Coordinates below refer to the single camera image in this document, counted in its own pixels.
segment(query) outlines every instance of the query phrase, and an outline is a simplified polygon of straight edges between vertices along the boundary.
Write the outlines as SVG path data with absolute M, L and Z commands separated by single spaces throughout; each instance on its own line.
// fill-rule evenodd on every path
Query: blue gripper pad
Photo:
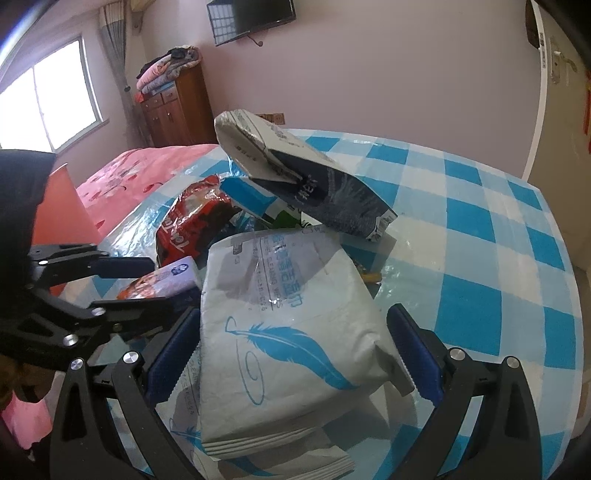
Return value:
M 144 397 L 152 408 L 168 400 L 183 369 L 197 348 L 200 339 L 200 319 L 200 311 L 193 310 L 162 348 L 158 358 L 148 370 Z
M 413 318 L 400 304 L 390 307 L 386 323 L 419 394 L 431 400 L 433 406 L 437 407 L 443 399 L 443 372 L 434 354 L 440 353 L 441 349 L 431 353 L 421 338 L 421 332 L 433 335 L 436 342 L 443 347 L 443 351 L 446 351 L 445 346 L 433 332 L 419 329 Z

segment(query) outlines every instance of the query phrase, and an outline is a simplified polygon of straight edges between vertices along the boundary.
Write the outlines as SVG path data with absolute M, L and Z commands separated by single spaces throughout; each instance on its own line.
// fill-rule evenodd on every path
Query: blue feather print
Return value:
M 249 330 L 228 330 L 230 320 L 233 318 L 228 318 L 226 322 L 228 333 L 247 337 L 250 343 L 271 358 L 302 365 L 338 390 L 357 388 L 335 368 L 322 347 L 305 332 L 291 327 L 262 327 L 262 323 L 253 325 Z
M 171 430 L 170 433 L 178 435 L 186 440 L 188 440 L 191 445 L 195 448 L 201 450 L 203 453 L 207 454 L 203 445 L 201 443 L 201 432 L 198 432 L 195 427 L 189 427 L 186 432 L 180 432 L 178 430 Z M 265 470 L 260 469 L 254 463 L 250 461 L 250 459 L 246 456 L 232 458 L 229 460 L 221 460 L 222 462 L 231 463 L 232 465 L 238 467 L 240 470 L 254 476 L 274 476 L 272 473 L 269 473 Z

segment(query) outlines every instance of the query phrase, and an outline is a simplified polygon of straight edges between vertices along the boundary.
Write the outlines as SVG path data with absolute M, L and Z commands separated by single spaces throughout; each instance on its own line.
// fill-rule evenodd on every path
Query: blue checkered tablecloth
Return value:
M 399 215 L 381 244 L 343 242 L 350 255 L 382 271 L 375 301 L 384 314 L 400 302 L 447 346 L 485 361 L 507 355 L 521 360 L 548 476 L 564 455 L 579 406 L 583 334 L 569 256 L 540 191 L 430 148 L 337 132 L 292 133 L 345 166 Z M 225 153 L 214 149 L 142 202 L 100 247 L 155 258 L 155 231 L 178 194 L 199 178 L 227 170 Z M 86 306 L 113 298 L 127 283 L 95 277 L 69 284 L 63 296 Z M 472 401 L 444 470 L 459 461 L 479 405 L 479 399 Z M 416 392 L 401 398 L 387 384 L 326 426 L 356 462 L 347 478 L 387 479 L 432 409 Z

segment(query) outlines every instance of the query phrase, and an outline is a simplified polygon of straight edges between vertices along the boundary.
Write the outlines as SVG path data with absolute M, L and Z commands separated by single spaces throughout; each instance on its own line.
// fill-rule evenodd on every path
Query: red packaging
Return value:
M 158 265 L 205 252 L 239 208 L 219 189 L 217 175 L 193 183 L 175 200 L 156 232 Z

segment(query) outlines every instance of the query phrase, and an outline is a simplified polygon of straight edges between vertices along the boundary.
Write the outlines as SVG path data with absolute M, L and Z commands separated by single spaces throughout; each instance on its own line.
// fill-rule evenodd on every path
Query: air conditioner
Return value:
M 131 0 L 131 11 L 132 12 L 143 12 L 145 11 L 150 5 L 154 3 L 155 0 Z

